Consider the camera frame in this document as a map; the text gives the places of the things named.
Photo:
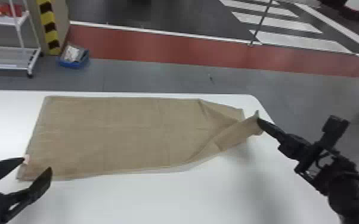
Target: concrete floor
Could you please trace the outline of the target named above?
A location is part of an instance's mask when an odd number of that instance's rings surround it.
[[[34,79],[26,78],[25,72],[0,71],[0,89],[251,94],[277,125],[311,142],[321,136],[329,115],[351,121],[338,149],[359,169],[356,77],[102,59],[71,70],[56,66],[55,57],[44,57],[35,67]]]

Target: blue plastic bin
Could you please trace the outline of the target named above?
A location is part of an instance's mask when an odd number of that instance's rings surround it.
[[[71,69],[80,69],[80,68],[82,68],[88,60],[89,60],[89,50],[85,50],[85,54],[83,55],[81,61],[70,62],[70,61],[66,61],[66,60],[61,59],[61,57],[59,57],[57,59],[59,65],[67,67],[67,68],[71,68]]]

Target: crosswalk stripes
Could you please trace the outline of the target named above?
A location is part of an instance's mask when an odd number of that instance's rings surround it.
[[[238,18],[239,21],[244,23],[259,24],[261,16],[251,15],[246,13],[237,13],[233,12],[234,16]],[[284,29],[300,30],[314,33],[322,33],[320,30],[316,29],[314,26],[309,23],[303,23],[298,21],[282,20],[279,18],[266,17],[263,20],[263,26],[274,26]]]
[[[266,10],[266,6],[265,5],[256,5],[256,4],[250,4],[250,3],[246,3],[246,2],[239,2],[239,1],[234,1],[234,0],[221,0],[221,2],[228,6],[228,7],[234,7],[234,8],[242,8],[245,10],[252,10],[252,11],[259,11],[259,12],[264,12]],[[278,15],[287,15],[287,16],[291,16],[291,17],[298,17],[296,14],[294,14],[293,12],[283,9],[283,8],[277,8],[277,7],[270,7],[270,9],[268,10],[269,13],[271,14],[278,14]]]
[[[257,38],[264,40],[266,44],[291,46],[297,48],[314,49],[320,51],[333,51],[351,54],[352,52],[336,41],[328,41],[316,38],[305,38],[303,36],[285,35],[279,33],[258,32]]]
[[[251,33],[255,32],[256,24],[259,24],[261,20],[261,14],[255,15],[253,12],[263,12],[266,9],[265,5],[255,4],[256,0],[245,0],[245,1],[236,1],[236,0],[220,0],[228,9],[233,13],[235,18],[244,23],[245,28],[248,29]],[[258,0],[260,2],[268,2],[268,0]],[[341,52],[351,54],[352,52],[344,47],[342,44],[328,40],[326,38],[312,38],[306,37],[306,33],[316,33],[316,36],[323,36],[323,32],[313,26],[312,24],[306,23],[304,21],[299,21],[299,15],[295,12],[288,10],[286,8],[281,8],[281,5],[277,4],[268,11],[267,16],[265,17],[262,27],[263,31],[260,31],[257,35],[257,39],[265,44],[272,44],[278,46],[288,46],[295,48],[304,48],[304,49],[315,49],[321,51],[332,51],[332,52]],[[240,13],[241,10],[247,10],[250,13]],[[274,18],[274,15],[286,15],[288,17],[294,18],[291,20]]]

